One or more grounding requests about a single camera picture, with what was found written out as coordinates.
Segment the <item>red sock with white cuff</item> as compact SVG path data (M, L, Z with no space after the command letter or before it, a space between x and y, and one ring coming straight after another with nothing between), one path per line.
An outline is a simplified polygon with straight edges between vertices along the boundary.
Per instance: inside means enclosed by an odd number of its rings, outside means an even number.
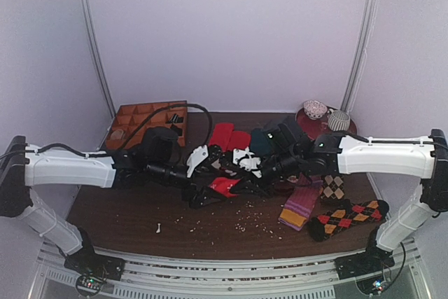
M219 193L220 195L231 198L236 197L237 194L232 193L230 190L236 186L240 182L239 179L229 179L226 177L217 177L215 178L210 184L210 189L214 190L215 192Z

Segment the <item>orange wooden compartment tray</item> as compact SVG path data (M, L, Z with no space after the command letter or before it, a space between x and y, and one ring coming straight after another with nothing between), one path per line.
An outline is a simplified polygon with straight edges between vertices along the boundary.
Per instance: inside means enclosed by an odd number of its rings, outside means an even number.
M112 122L112 125L108 131L108 135L105 140L105 147L108 150L119 148L135 131L138 126L155 110L168 106L167 110L157 113L152 117L127 143L125 149L129 149L134 145L141 142L145 131L154 127L166 127L175 131L178 135L178 144L181 147L186 146L186 130L187 130L187 117L188 110L186 107L174 107L176 104L185 104L186 101L173 101L173 102L154 102L145 104L128 104L122 105L118 109L118 113ZM168 125L167 114L180 113L184 116L184 122L182 125Z

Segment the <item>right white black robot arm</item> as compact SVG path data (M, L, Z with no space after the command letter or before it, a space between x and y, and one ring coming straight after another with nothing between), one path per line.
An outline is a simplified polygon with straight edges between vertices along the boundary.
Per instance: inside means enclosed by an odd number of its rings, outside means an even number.
M275 181L296 173L306 175L349 175L356 173L402 174L420 179L413 196L398 213L372 232L370 247L359 256L363 271L375 271L405 238L431 216L447 211L447 142L442 130L427 137L410 139L365 138L346 131L308 139L300 127L286 123L266 134L274 154L260 159L240 151L233 165L244 178L231 188L265 194Z

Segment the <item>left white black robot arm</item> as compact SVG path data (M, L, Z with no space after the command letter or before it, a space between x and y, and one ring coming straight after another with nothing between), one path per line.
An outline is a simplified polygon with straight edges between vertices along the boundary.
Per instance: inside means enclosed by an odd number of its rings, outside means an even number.
M185 166L168 162L177 143L177 133L166 127L145 131L140 143L125 150L84 153L64 144L42 148L16 136L1 156L1 216L19 218L40 236L52 241L66 262L93 274L101 266L102 255L95 252L86 231L58 216L32 190L37 185L87 185L118 188L132 185L132 179L176 186L192 208L217 202L225 196L209 187L198 188L195 170L209 158L209 149L196 148Z

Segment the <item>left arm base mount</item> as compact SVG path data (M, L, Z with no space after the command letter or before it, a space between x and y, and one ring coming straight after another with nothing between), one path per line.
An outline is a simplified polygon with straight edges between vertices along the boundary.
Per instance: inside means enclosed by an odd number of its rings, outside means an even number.
M64 267L78 273L75 289L81 297L98 295L108 280L120 281L125 260L100 254L64 257Z

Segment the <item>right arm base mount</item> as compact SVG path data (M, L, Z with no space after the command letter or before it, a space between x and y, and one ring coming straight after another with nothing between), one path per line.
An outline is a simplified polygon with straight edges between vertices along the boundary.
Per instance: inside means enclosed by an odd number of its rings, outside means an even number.
M379 248L335 259L339 280L355 279L358 290L365 295L380 295L388 286L386 271L395 265L392 253Z

